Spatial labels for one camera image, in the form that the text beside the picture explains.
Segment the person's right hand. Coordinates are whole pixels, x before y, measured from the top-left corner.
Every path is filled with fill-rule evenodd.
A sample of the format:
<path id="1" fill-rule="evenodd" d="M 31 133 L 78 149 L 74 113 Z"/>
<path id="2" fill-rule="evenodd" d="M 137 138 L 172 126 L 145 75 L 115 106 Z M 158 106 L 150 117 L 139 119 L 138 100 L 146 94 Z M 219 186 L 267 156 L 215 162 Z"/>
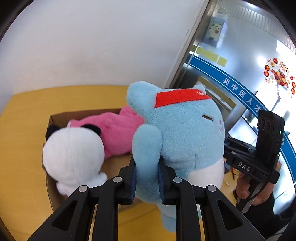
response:
<path id="1" fill-rule="evenodd" d="M 240 171 L 235 189 L 236 207 L 241 212 L 246 213 L 250 206 L 267 201 L 279 179 L 279 166 L 280 164 L 274 165 L 274 170 L 268 172 L 262 166 L 256 167 L 248 161 L 236 163 L 235 167 Z"/>

